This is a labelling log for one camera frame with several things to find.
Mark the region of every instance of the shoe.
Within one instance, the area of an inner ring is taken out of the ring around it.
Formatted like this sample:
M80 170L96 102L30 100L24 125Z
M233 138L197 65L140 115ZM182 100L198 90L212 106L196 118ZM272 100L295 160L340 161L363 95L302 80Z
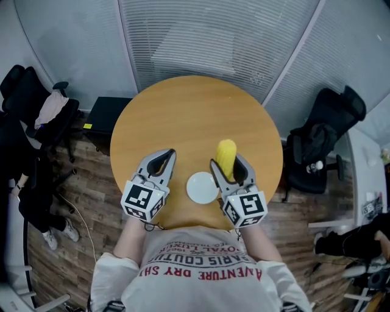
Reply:
M66 226L62 233L67 234L71 238L71 240L78 241L80 238L79 232L74 228L72 221L70 221L68 218L65 218L65 220Z
M56 250L58 243L57 243L57 239L54 237L51 230L48 230L47 232L42 233L42 235L43 235L44 240L48 242L50 249Z
M315 255L317 256L324 256L325 254L324 253L317 253L316 252L316 245L317 245L317 242L320 238L323 238L324 237L324 234L322 234L322 232L319 232L316 234L316 236L314 237L314 249L313 249L313 252Z

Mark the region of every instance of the hand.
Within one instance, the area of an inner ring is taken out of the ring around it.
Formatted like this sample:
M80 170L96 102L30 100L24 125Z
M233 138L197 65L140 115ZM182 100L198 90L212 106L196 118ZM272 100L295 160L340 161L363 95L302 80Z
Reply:
M11 194L14 195L15 197L18 197L20 193L19 188L16 186L12 189Z

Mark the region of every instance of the white cable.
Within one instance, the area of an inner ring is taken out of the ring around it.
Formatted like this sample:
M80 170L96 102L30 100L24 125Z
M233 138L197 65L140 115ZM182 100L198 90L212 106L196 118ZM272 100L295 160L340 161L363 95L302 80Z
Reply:
M83 222L85 224L85 227L87 228L88 236L90 237L90 240L91 240L91 243L92 243L93 257L95 259L95 263L98 262L96 260L95 245L93 244L93 240L92 240L92 237L91 237L90 229L88 228L87 223L85 222L83 216L81 215L80 211L76 208L75 205L73 205L68 199L63 197L61 194L59 194L59 195L62 197L63 200L65 200L68 204L70 204L79 213L81 220L83 220Z

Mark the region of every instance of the desk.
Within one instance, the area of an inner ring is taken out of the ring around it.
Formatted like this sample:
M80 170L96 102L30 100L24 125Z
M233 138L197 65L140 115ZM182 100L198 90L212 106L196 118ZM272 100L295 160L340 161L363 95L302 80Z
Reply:
M380 158L379 144L356 128L348 131L347 139L353 168L353 219L309 223L309 227L352 225L355 228L367 223L362 212L362 207L367 203L367 192L382 192L383 212L387 212L385 166ZM375 164L369 166L367 159L375 160Z
M111 140L111 166L121 191L145 156L167 148L177 152L168 201L154 222L172 229L203 225L231 229L215 200L207 205L186 194L188 178L209 170L219 141L230 138L253 166L267 202L278 186L283 152L265 109L242 89L209 77L176 77L147 88L121 113Z

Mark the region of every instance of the shirt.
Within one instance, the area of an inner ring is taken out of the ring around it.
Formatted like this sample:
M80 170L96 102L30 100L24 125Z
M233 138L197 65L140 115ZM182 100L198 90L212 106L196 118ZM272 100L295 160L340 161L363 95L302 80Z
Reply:
M256 262L231 233L205 227L148 233L140 267L103 254L90 298L92 312L112 300L126 311L311 311L286 264Z

